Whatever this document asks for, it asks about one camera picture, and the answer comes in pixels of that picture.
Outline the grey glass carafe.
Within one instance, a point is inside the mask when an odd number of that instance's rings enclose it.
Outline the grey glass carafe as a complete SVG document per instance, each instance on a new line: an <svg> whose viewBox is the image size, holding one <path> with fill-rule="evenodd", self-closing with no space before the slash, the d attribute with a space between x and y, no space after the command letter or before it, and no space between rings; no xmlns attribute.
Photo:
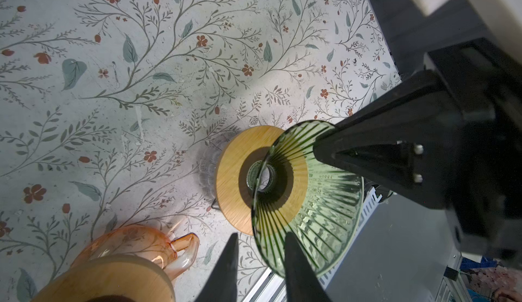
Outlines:
<svg viewBox="0 0 522 302"><path fill-rule="evenodd" d="M211 202L211 209L220 211L216 193L217 167L227 145L239 134L239 132L227 132L219 134L215 138L206 141L206 145L200 151L200 163L198 170L199 185L206 200Z"/></svg>

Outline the green glass dripper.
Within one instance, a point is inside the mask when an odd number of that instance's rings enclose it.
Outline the green glass dripper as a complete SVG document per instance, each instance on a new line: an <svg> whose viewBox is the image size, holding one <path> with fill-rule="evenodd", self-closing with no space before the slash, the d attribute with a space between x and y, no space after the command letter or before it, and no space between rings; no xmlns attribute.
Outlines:
<svg viewBox="0 0 522 302"><path fill-rule="evenodd" d="M285 275L285 237L296 235L316 276L330 271L356 236L364 204L361 176L319 162L313 153L334 125L305 121L284 131L250 167L251 223L261 257Z"/></svg>

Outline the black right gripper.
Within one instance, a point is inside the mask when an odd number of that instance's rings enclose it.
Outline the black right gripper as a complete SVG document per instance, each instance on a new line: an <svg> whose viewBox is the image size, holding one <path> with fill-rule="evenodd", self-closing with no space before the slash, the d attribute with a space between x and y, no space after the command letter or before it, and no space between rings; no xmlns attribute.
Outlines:
<svg viewBox="0 0 522 302"><path fill-rule="evenodd" d="M520 269L521 64L484 38L433 50L424 63L437 74L417 73L341 121L318 137L314 156L426 208L447 207L460 251Z"/></svg>

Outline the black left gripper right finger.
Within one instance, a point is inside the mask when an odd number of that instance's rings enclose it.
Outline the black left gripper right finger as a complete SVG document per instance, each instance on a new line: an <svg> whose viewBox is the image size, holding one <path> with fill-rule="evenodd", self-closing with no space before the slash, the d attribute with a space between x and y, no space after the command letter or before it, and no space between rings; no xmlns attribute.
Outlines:
<svg viewBox="0 0 522 302"><path fill-rule="evenodd" d="M295 234L286 234L284 249L287 301L330 301Z"/></svg>

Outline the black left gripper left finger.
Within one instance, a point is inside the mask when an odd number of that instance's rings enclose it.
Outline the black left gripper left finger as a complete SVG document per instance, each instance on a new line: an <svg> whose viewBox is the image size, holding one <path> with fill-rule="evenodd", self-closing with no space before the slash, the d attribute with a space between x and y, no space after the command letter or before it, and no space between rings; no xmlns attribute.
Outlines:
<svg viewBox="0 0 522 302"><path fill-rule="evenodd" d="M195 301L236 301L238 261L239 236L234 233Z"/></svg>

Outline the orange glass carafe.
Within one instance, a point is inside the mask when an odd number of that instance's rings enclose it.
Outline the orange glass carafe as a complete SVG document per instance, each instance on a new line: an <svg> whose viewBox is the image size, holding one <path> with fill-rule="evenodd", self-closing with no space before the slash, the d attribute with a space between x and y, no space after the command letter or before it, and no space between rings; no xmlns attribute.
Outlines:
<svg viewBox="0 0 522 302"><path fill-rule="evenodd" d="M199 246L200 239L194 233L170 239L155 228L131 225L110 231L93 241L76 257L71 267L96 258L124 254L153 262L170 280L175 280L193 265Z"/></svg>

